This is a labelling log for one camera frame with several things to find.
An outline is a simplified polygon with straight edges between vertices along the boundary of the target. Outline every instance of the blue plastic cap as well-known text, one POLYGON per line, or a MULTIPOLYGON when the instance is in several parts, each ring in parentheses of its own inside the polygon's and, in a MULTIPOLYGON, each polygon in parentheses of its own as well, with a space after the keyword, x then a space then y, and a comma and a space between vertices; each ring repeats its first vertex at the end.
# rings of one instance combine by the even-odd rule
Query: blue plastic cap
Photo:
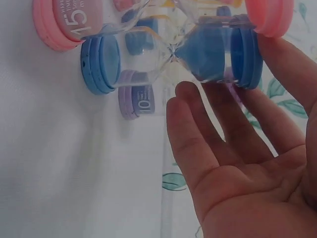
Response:
POLYGON ((254 89, 258 86, 263 70, 263 58, 259 51, 257 34, 253 30, 232 30, 231 64, 239 87, 254 89))
POLYGON ((99 50, 99 67, 108 88, 114 88, 121 72, 121 58, 118 42, 114 35, 102 37, 99 50))
POLYGON ((88 89, 95 95, 114 91, 120 74, 120 53, 114 36, 86 40, 81 50, 81 68, 88 89))
MULTIPOLYGON (((136 26, 146 26, 156 33, 159 32, 158 20, 153 17, 138 21, 136 26)), ((132 56, 141 55, 143 50, 153 50, 154 39, 148 32, 130 32, 125 35, 126 47, 132 56)))
POLYGON ((220 28, 198 25, 175 54, 203 82, 223 79, 225 49, 220 28))
POLYGON ((136 26, 147 26, 150 27, 156 33, 159 33, 159 21, 154 17, 146 17, 140 19, 136 26))
POLYGON ((95 84, 90 66, 90 45, 91 40, 86 40, 81 48, 81 70, 87 88, 95 95, 104 94, 95 84))

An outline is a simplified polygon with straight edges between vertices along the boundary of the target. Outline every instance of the clear glass bulb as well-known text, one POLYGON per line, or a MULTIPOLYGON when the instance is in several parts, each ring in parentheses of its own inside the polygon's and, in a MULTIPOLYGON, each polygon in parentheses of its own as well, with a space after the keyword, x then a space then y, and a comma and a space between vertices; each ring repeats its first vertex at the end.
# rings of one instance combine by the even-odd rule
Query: clear glass bulb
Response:
POLYGON ((106 94, 123 86, 152 84, 171 61, 182 64, 200 82, 257 86, 263 60, 252 29, 192 24, 180 42, 171 44, 148 26, 84 43, 82 71, 93 93, 106 94), (225 77, 228 68, 232 69, 233 77, 225 77))

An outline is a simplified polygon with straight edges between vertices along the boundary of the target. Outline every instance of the sand timer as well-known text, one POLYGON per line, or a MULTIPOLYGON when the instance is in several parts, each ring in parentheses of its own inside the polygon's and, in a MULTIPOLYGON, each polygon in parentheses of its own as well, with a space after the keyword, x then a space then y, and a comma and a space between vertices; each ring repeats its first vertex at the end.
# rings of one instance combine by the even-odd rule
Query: sand timer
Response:
POLYGON ((255 88, 263 67, 257 34, 244 28, 234 28, 226 34, 223 30, 194 25, 177 44, 165 42, 145 26, 90 39, 84 43, 81 54, 86 85, 97 95, 122 86, 149 85, 168 63, 177 61, 202 83, 232 82, 255 88), (228 67, 232 68, 233 78, 224 77, 228 67))
POLYGON ((159 77, 149 85, 120 87, 118 101, 121 114, 126 120, 143 116, 164 116, 172 90, 174 88, 164 77, 159 77))

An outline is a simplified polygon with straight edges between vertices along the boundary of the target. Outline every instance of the green leaf print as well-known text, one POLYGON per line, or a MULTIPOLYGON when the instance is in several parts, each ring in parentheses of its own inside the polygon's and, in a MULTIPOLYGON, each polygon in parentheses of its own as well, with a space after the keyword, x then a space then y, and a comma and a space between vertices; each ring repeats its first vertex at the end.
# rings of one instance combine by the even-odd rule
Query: green leaf print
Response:
POLYGON ((306 21, 306 13, 307 13, 307 7, 304 3, 299 3, 299 12, 303 18, 304 21, 306 21))
POLYGON ((168 173, 163 175, 162 187, 170 191, 183 191, 186 188, 186 181, 182 174, 168 173))
POLYGON ((263 81, 262 81, 262 78, 260 79, 260 82, 259 82, 258 87, 259 87, 260 90, 263 92, 263 81))
POLYGON ((250 124, 254 127, 254 128, 257 128, 259 130, 262 130, 261 126, 260 126, 260 123, 256 120, 251 120, 250 121, 250 124))
POLYGON ((245 115, 246 118, 248 118, 248 119, 252 117, 251 112, 249 112, 248 110, 246 110, 246 111, 244 112, 244 115, 245 115))
POLYGON ((310 32, 310 28, 309 28, 309 25, 307 24, 307 21, 306 21, 306 15, 307 15, 307 7, 304 3, 300 2, 298 4, 298 7, 299 7, 299 13, 301 14, 305 24, 306 24, 306 27, 307 27, 307 31, 310 32))
POLYGON ((282 102, 277 103, 279 106, 285 107, 289 110, 292 114, 297 117, 307 119, 308 116, 305 112, 305 109, 302 105, 299 104, 295 99, 289 99, 282 102))
POLYGON ((280 84, 280 82, 277 81, 276 78, 273 78, 269 85, 267 90, 267 95, 269 98, 273 98, 275 96, 282 96, 286 93, 285 88, 280 84))

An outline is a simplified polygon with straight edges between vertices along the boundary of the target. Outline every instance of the pink plastic cap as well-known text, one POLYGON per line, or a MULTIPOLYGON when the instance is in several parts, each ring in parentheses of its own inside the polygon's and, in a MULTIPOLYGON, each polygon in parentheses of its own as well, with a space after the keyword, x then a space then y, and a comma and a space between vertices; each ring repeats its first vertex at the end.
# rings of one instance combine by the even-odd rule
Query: pink plastic cap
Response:
POLYGON ((256 32, 267 37, 282 37, 293 18, 294 0, 245 0, 248 16, 256 32))
POLYGON ((52 0, 33 0, 33 18, 40 38, 53 50, 64 52, 83 43, 62 33, 54 17, 52 0))

